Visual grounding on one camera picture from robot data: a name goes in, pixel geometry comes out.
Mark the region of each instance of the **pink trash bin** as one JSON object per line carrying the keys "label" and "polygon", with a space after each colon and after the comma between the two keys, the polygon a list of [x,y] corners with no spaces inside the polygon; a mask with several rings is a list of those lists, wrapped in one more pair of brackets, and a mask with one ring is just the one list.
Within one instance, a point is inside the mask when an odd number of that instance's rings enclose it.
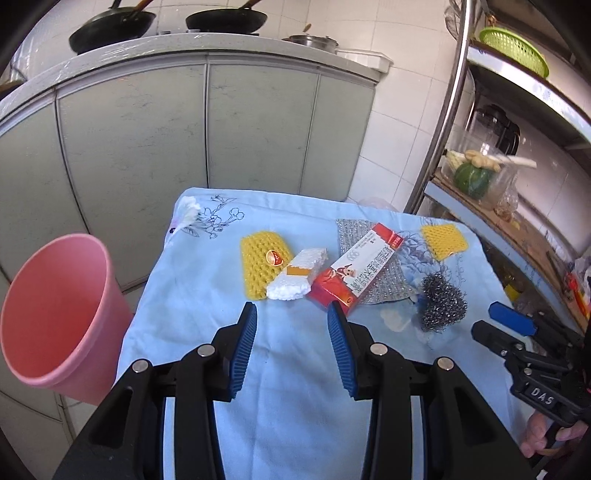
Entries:
{"label": "pink trash bin", "polygon": [[115,381],[132,313],[97,238],[57,238],[12,282],[0,316],[2,353],[14,375],[98,405]]}

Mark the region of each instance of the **hand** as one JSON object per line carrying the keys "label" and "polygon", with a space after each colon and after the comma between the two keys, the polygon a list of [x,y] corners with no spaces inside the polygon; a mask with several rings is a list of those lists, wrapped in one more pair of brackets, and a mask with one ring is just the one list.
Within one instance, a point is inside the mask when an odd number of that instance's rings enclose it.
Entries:
{"label": "hand", "polygon": [[[526,458],[546,448],[546,431],[550,428],[550,420],[540,412],[535,412],[527,421],[525,440],[519,447]],[[571,428],[560,429],[556,434],[556,441],[565,442],[581,438],[587,431],[587,424],[578,421]]]}

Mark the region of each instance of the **green squash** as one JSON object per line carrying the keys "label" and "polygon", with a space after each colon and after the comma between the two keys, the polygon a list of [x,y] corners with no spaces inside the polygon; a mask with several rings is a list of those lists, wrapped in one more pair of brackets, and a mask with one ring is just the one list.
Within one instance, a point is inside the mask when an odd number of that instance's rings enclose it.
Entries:
{"label": "green squash", "polygon": [[456,169],[454,184],[462,193],[480,200],[488,190],[494,172],[487,168],[478,168],[470,162],[463,163]]}

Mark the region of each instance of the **black frying pan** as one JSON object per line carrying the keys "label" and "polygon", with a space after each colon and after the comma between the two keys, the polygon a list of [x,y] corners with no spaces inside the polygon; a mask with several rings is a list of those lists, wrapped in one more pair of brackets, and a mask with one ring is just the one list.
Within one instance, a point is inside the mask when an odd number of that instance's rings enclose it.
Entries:
{"label": "black frying pan", "polygon": [[248,0],[240,8],[218,8],[189,15],[187,28],[202,32],[249,34],[261,28],[267,21],[262,12],[252,10],[261,0]]}
{"label": "black frying pan", "polygon": [[142,0],[135,7],[119,7],[121,0],[115,0],[107,11],[92,17],[70,35],[70,47],[80,54],[105,45],[140,38],[156,17],[152,12],[143,11],[151,1]]}

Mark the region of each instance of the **silver screw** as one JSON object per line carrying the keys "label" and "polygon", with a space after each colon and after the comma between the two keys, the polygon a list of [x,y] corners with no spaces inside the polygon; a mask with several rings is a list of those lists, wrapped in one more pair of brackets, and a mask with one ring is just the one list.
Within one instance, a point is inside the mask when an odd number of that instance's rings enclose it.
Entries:
{"label": "silver screw", "polygon": [[374,355],[386,355],[388,353],[388,347],[385,346],[383,343],[373,343],[371,347],[369,347],[369,351],[372,352]]}
{"label": "silver screw", "polygon": [[133,365],[131,365],[131,369],[139,374],[141,372],[144,372],[148,367],[149,367],[149,363],[147,360],[144,360],[143,358],[141,360],[136,360]]}
{"label": "silver screw", "polygon": [[213,345],[209,343],[205,343],[197,348],[197,354],[199,356],[211,356],[216,352],[216,349]]}
{"label": "silver screw", "polygon": [[451,358],[442,356],[439,360],[437,360],[437,365],[439,368],[443,368],[444,370],[451,370],[454,366],[454,363]]}

